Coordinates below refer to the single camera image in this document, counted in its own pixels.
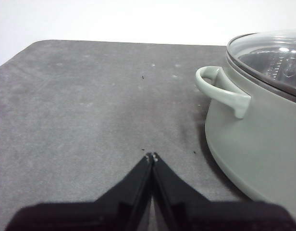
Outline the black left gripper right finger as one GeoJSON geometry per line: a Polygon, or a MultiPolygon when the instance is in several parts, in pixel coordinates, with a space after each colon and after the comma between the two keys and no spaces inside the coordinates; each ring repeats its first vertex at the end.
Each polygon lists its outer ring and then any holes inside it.
{"type": "Polygon", "coordinates": [[[265,202],[210,201],[151,155],[154,199],[171,231],[296,231],[283,207],[265,202]]]}

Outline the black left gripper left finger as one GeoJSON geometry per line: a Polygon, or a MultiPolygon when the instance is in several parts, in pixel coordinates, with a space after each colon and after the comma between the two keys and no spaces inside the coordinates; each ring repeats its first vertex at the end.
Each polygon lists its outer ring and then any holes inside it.
{"type": "Polygon", "coordinates": [[[20,209],[8,231],[136,231],[149,211],[153,156],[147,153],[93,202],[42,203],[20,209]]]}

